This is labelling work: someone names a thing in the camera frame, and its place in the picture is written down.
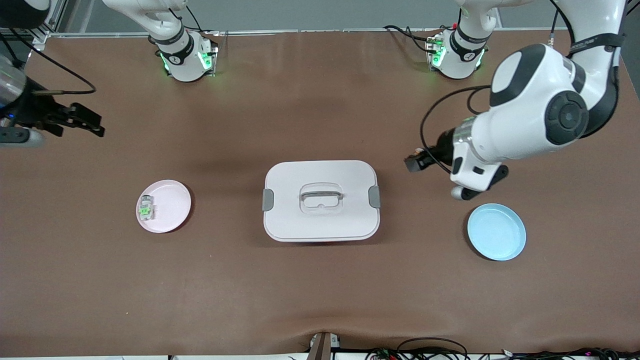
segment brown tabletop mat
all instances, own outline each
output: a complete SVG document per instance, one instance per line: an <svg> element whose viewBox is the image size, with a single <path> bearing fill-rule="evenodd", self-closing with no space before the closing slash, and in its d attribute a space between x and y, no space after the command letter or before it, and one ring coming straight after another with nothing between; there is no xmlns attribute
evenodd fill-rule
<svg viewBox="0 0 640 360"><path fill-rule="evenodd" d="M473 201L453 200L437 167L410 174L402 161L434 100L489 83L501 59L546 38L496 32L484 65L454 81L397 34L231 37L218 75L196 83L164 76L144 38L50 39L46 52L98 88L58 100L100 113L106 136L69 129L40 149L0 151L0 355L295 352L318 331L343 346L444 336L473 352L637 350L640 104L624 70L601 132L508 162L511 175ZM28 74L50 89L83 86L38 56ZM430 142L469 116L465 99L434 112ZM267 171L343 159L378 174L378 232L337 245L272 240ZM195 200L170 234L135 218L138 195L160 179ZM527 227L512 261L465 242L465 217L487 202Z"/></svg>

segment black cable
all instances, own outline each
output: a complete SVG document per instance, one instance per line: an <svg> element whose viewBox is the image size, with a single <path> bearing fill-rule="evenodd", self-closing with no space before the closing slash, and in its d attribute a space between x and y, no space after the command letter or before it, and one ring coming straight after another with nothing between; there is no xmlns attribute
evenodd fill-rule
<svg viewBox="0 0 640 360"><path fill-rule="evenodd" d="M24 45L27 45L31 50L36 52L38 55L42 56L43 58L45 58L45 59L49 60L51 63L53 63L55 66L63 69L64 71L68 72L69 74L71 74L71 75L75 76L76 78L80 79L83 83L89 85L89 87L91 88L91 90L42 90L42 91L38 91L38 92L33 92L34 94L36 94L36 95L72 95L72 94L73 95L84 95L84 94L92 94L92 93L95 92L95 86L93 84L91 84L87 79L83 78L79 74L75 73L73 70L70 70L68 67L62 65L61 63L57 62L56 60L53 60L52 58L50 58L45 53L43 53L40 50L36 49L28 41L24 40L22 38L22 36L20 36L18 33L16 33L14 29L9 29L9 30L15 35L15 37L18 38L18 40L20 40Z"/></svg>
<svg viewBox="0 0 640 360"><path fill-rule="evenodd" d="M556 9L556 14L554 15L554 21L551 24L551 34L556 32L556 23L558 21L558 14L560 13L560 10Z"/></svg>
<svg viewBox="0 0 640 360"><path fill-rule="evenodd" d="M197 28L192 28L191 26L186 26L186 25L184 25L184 24L183 24L183 26L184 26L184 28L185 28L185 29L189 29L189 30L196 30L196 31L198 31L199 33L206 33L207 31L215 31L215 30L209 30L209 29L207 29L207 30L203 30L203 29L200 27L200 23L198 22L198 19L196 19L195 15L193 15L193 12L191 11L191 9L189 9L189 7L188 7L188 6L187 6L187 10L189 10L189 13L191 14L191 17L193 18L193 20L195 20L196 25L197 25L198 27L197 27ZM176 19L178 19L178 20L180 20L180 21L182 22L182 17L181 17L181 16L178 16L178 14L176 14L172 9L169 9L169 12L171 12L171 14L173 15L173 17L175 17Z"/></svg>
<svg viewBox="0 0 640 360"><path fill-rule="evenodd" d="M369 357L371 357L371 355L375 353L376 353L376 349L372 349L371 351L369 351L367 356L364 357L364 360L369 360Z"/></svg>
<svg viewBox="0 0 640 360"><path fill-rule="evenodd" d="M193 15L193 12L191 11L191 9L189 9L189 5L187 5L187 11L191 14L191 17L193 18L193 21L196 22L196 26L198 26L198 30L200 32L202 32L202 27L200 26L200 23L198 22L198 19L196 19L196 15Z"/></svg>
<svg viewBox="0 0 640 360"><path fill-rule="evenodd" d="M24 61L18 59L18 56L15 55L15 52L11 48L11 45L9 45L9 42L6 41L6 39L4 38L4 35L2 35L2 33L0 33L0 40L2 40L2 42L4 43L4 46L6 47L7 51L9 51L9 54L11 54L11 57L13 58L12 65L14 67L17 67L18 69L21 69L22 66L24 65Z"/></svg>
<svg viewBox="0 0 640 360"><path fill-rule="evenodd" d="M477 111L477 110L473 109L473 107L471 107L471 100L473 99L475 94L479 93L480 91L482 91L484 89L488 89L488 88L490 88L490 86L487 86L486 88L476 89L471 94L469 94L469 96L467 97L467 109L469 110L470 113L472 113L474 115L480 115L482 113L481 111Z"/></svg>
<svg viewBox="0 0 640 360"><path fill-rule="evenodd" d="M439 104L440 102L442 102L444 99L448 98L449 96L454 95L454 94L458 94L458 93L460 93L460 92L462 92L462 91L468 91L468 90L459 89L459 90L456 90L455 92L451 92L451 93L449 93L449 94L445 95L445 96L444 96L444 97L442 97L440 100L438 100L438 101L437 101L437 102L436 102L436 103L431 107L431 109L429 109L429 110L433 110L433 108L434 108L437 104ZM409 343L413 343L413 342L415 342L415 341L444 341L444 342L446 342L446 343L455 344L455 345L459 346L459 347L464 351L464 354L463 354L463 355L465 356L465 359L467 359L467 360L469 359L467 348L466 348L464 345L462 345L461 343L458 343L457 341L450 340L450 339L445 339L445 338L425 337L425 338L414 338L414 339L404 340L403 342L401 342L401 343L396 347L396 351L400 351L400 348L401 348L403 345L405 345L405 344L409 344ZM455 354L455 352L453 352L452 350L449 350L449 349L446 349L446 348L442 348L442 349L444 349L444 350L448 350L449 352L451 352L451 353Z"/></svg>
<svg viewBox="0 0 640 360"><path fill-rule="evenodd" d="M629 11L627 11L627 15L629 15L632 11L634 11L638 5L640 4L640 1L638 1L633 7L631 7L631 9L629 9Z"/></svg>
<svg viewBox="0 0 640 360"><path fill-rule="evenodd" d="M404 35L404 36L406 36L406 37L413 37L413 38L415 38L415 39L417 39L417 40L420 40L420 41L428 41L428 39L427 39L427 38L417 37L417 36L415 36L415 35L414 35L414 36L411 36L411 35L410 35L409 33L407 33L405 30L402 30L401 28L398 28L398 27L397 27L397 26L395 26L395 25L387 25L387 26L385 26L383 29L394 29L394 30L397 30L400 34L402 34L402 35Z"/></svg>
<svg viewBox="0 0 640 360"><path fill-rule="evenodd" d="M413 35L413 33L411 32L411 28L409 28L408 26L406 27L407 32L409 33L409 36L411 36L411 39L413 40L413 43L418 47L418 49L424 51L425 53L429 53L429 54L435 54L435 50L428 50L425 49L424 47L420 46L420 44L418 44L418 41L416 40L415 35Z"/></svg>
<svg viewBox="0 0 640 360"><path fill-rule="evenodd" d="M490 88L491 85L481 85L481 86L470 86L468 88L462 88L462 89L457 89L455 91L452 91L450 93L448 93L447 95L439 98L436 102L433 103L433 105L431 105L431 107L429 108L429 110L427 111L426 114L424 114L424 117L422 118L422 121L420 122L420 141L422 142L422 146L423 149L427 152L427 154L429 155L429 157L431 157L431 159L433 161L436 162L436 164L438 164L438 166L444 170L445 172L447 172L448 174L451 174L451 170L449 170L447 167L445 167L440 160L436 159L433 154L431 153L431 151L429 150L429 146L427 145L427 142L424 140L424 123L427 121L427 118L429 117L429 115L431 114L431 112L433 112L433 110L436 108L436 106L438 106L441 102L445 101L446 99L450 98L453 95L456 94L460 94L461 92L466 92L466 91L472 91L472 90L477 90L477 89L484 89L484 88ZM417 340L411 339L411 340L407 340L404 343L401 343L400 345L404 345L407 342L411 342L411 341L418 341L418 340L440 340L442 338L417 338ZM443 339L441 341L450 341L452 343L455 343L457 345L459 345L459 343L454 342L453 340L447 340L447 339Z"/></svg>
<svg viewBox="0 0 640 360"><path fill-rule="evenodd" d="M466 353L457 351L457 350L451 350L449 348L444 348L444 347L422 347L422 348L416 348L413 350L405 350L407 352L413 353L413 352L418 352L418 353L422 353L422 354L432 354L428 357L426 357L425 359L431 359L434 358L438 355L440 356L445 356L448 359L452 359L451 356L449 355L454 355L456 360L460 360L458 355L462 355L466 360L470 360L468 355Z"/></svg>

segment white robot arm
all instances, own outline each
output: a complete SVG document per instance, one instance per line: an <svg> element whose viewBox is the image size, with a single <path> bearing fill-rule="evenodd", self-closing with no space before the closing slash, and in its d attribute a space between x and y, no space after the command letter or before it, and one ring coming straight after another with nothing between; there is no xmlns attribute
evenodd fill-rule
<svg viewBox="0 0 640 360"><path fill-rule="evenodd" d="M507 176L503 161L558 151L607 123L618 102L626 1L554 3L570 29L569 57L543 44L507 57L493 75L490 109L407 157L410 171L451 165L452 195L469 200Z"/></svg>
<svg viewBox="0 0 640 360"><path fill-rule="evenodd" d="M460 19L454 29L434 36L429 63L443 75L464 79L480 65L484 46L496 27L494 8L519 6L534 0L455 0L460 5Z"/></svg>
<svg viewBox="0 0 640 360"><path fill-rule="evenodd" d="M217 46L196 31L185 29L171 11L187 6L187 0L103 0L149 32L160 48L167 71L179 81L195 81L213 71Z"/></svg>
<svg viewBox="0 0 640 360"><path fill-rule="evenodd" d="M13 29L41 26L50 7L49 0L1 0L0 27L11 29L16 37L35 49ZM58 94L90 94L95 91L93 85L82 79L92 90L50 91L25 75L20 69L20 62L15 55L13 62L0 55L0 147L41 146L44 136L36 129L62 136L64 127L79 127L99 137L104 136L100 115L77 102L70 106L61 105L53 97Z"/></svg>

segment wire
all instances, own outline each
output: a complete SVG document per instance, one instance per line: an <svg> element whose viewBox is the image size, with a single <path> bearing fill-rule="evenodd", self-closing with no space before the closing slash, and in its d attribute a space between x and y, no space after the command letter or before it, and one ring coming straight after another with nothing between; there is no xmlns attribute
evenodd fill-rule
<svg viewBox="0 0 640 360"><path fill-rule="evenodd" d="M471 107L471 100L473 99L475 94L479 93L480 91L482 91L484 89L488 89L488 88L490 88L490 86L487 86L486 88L476 89L471 94L469 94L469 96L467 97L467 109L469 110L470 113L472 113L474 115L480 115L482 113L481 111L476 111L476 110L473 109L473 107Z"/></svg>
<svg viewBox="0 0 640 360"><path fill-rule="evenodd" d="M560 10L556 9L556 14L554 15L554 21L551 24L551 34L556 32L556 23L558 21L558 14L560 13Z"/></svg>
<svg viewBox="0 0 640 360"><path fill-rule="evenodd" d="M425 337L425 338L414 338L414 339L405 340L405 341L401 342L400 345L397 346L396 351L400 351L400 348L403 345L406 345L406 344L409 344L409 343L413 343L413 342L416 342L416 341L425 341L425 340L429 340L429 341L444 341L446 343L455 344L455 345L459 346L464 351L463 355L465 356L465 359L469 360L468 351L467 351L467 348L464 345L462 345L461 343L458 343L457 341L449 340L449 339L445 339L445 338ZM432 348L444 349L445 351L448 351L450 354L460 354L459 352L455 352L455 351L449 350L447 348L441 348L441 347L432 347Z"/></svg>
<svg viewBox="0 0 640 360"><path fill-rule="evenodd" d="M411 39L413 40L413 43L418 47L418 49L424 51L425 53L429 53L429 54L435 54L435 50L429 50L426 49L422 46L420 46L420 44L418 44L418 41L416 40L415 35L413 35L413 33L411 32L411 28L409 28L408 26L406 27L407 32L409 33L409 36L411 36Z"/></svg>
<svg viewBox="0 0 640 360"><path fill-rule="evenodd" d="M22 66L24 65L24 61L18 59L18 56L15 55L15 52L11 48L11 45L9 45L9 42L6 41L2 33L0 33L0 40L2 40L2 42L4 43L4 46L6 46L7 51L9 51L9 54L11 54L11 57L13 58L12 65L14 67L17 67L18 69L21 69Z"/></svg>
<svg viewBox="0 0 640 360"><path fill-rule="evenodd" d="M191 9L189 9L189 5L187 5L187 11L191 14L191 17L193 18L193 21L196 22L196 26L198 26L198 30L200 30L200 32L202 32L202 27L200 26L200 23L198 22L198 19L196 19L196 15L193 15L193 12L191 11Z"/></svg>
<svg viewBox="0 0 640 360"><path fill-rule="evenodd" d="M445 167L440 160L436 159L433 154L431 153L431 151L429 150L429 146L427 145L427 142L424 140L424 124L427 121L427 118L429 117L429 115L431 114L431 112L433 112L433 110L436 108L436 106L438 106L441 102L445 101L446 99L450 98L453 95L456 94L460 94L461 92L467 92L467 91L473 91L473 90L482 90L484 88L490 88L491 85L481 85L481 86L470 86L468 88L462 88L462 89L457 89L455 91L452 91L450 93L448 93L447 95L439 98L436 102L433 103L433 105L431 105L431 107L429 108L429 110L427 111L426 114L424 114L424 117L422 118L422 121L420 122L420 141L422 142L422 148L427 152L427 154L429 155L429 157L431 157L431 159L433 161L436 162L436 164L438 164L438 166L444 170L446 173L451 174L451 170L449 170L447 167ZM418 340L440 340L441 338L417 338L415 339L411 339L411 340L407 340L407 342L411 342L411 341L418 341Z"/></svg>
<svg viewBox="0 0 640 360"><path fill-rule="evenodd" d="M193 15L193 12L191 11L191 9L189 9L189 7L187 6L187 10L189 11L189 13L191 14L191 17L193 18L193 20L196 22L196 25L198 26L197 28L192 28L191 26L184 26L185 29L189 29L189 30L197 30L199 33L206 33L207 31L215 31L215 30L203 30L200 27L200 23L198 22L198 19L196 19L195 15ZM180 20L182 22L182 17L178 16L171 8L169 8L169 12L171 12L171 14L173 15L173 17L175 17L176 19Z"/></svg>
<svg viewBox="0 0 640 360"><path fill-rule="evenodd" d="M551 32L549 33L549 41L547 45L550 47L554 46L554 42L556 41L556 23L558 21L558 14L560 14L560 10L556 8L556 14L554 15L554 21L551 24Z"/></svg>
<svg viewBox="0 0 640 360"><path fill-rule="evenodd" d="M398 27L397 27L397 26L395 26L395 25L387 25L387 26L385 26L383 29L394 29L394 30L397 30L398 32L400 32L400 34L402 34L402 35L404 35L404 36L406 36L406 37L413 37L413 38L415 38L416 40L420 40L420 41L428 41L428 40L429 40L428 38L417 37L417 36L415 36L415 35L413 35L413 36L412 36L411 34L407 33L405 30L402 30L401 28L398 28Z"/></svg>
<svg viewBox="0 0 640 360"><path fill-rule="evenodd" d="M629 15L632 11L634 11L638 7L638 4L640 4L640 1L637 2L631 9L629 9L629 11L627 11L627 15Z"/></svg>
<svg viewBox="0 0 640 360"><path fill-rule="evenodd" d="M85 95L85 94L93 94L95 92L95 90L96 90L95 86L93 84L91 84L87 79L83 78L82 76L80 76L79 74L74 72L73 70L70 70L68 67L62 65L61 63L57 62L56 60L53 60L52 58L50 58L45 53L43 53L40 50L36 49L28 41L24 40L22 38L22 36L20 36L18 33L16 33L14 29L9 29L9 30L15 35L15 37L18 38L18 40L20 40L24 45L27 45L27 47L29 47L31 50L36 52L38 55L42 56L43 58L45 58L45 59L49 60L51 63L53 63L55 66L63 69L64 71L68 72L69 74L71 74L71 75L75 76L76 78L80 79L83 83L89 85L89 87L91 88L91 90L42 90L42 91L34 91L33 93L35 95Z"/></svg>

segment light blue plate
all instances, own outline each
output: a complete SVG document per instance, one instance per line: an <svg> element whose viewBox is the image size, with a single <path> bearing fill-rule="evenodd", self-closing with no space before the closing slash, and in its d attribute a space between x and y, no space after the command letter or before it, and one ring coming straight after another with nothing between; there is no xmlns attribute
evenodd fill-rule
<svg viewBox="0 0 640 360"><path fill-rule="evenodd" d="M500 204L478 206L469 216L467 232L476 250L491 260L511 260L527 242L518 214Z"/></svg>

